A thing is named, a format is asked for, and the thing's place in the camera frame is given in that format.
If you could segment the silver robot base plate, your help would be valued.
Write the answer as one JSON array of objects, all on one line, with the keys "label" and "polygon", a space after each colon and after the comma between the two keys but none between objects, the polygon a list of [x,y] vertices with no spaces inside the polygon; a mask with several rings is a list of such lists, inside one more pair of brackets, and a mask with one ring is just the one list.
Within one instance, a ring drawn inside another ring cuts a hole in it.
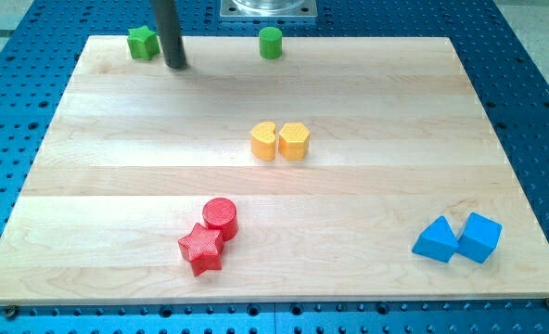
[{"label": "silver robot base plate", "polygon": [[311,21],[318,16],[316,0],[221,0],[221,21]]}]

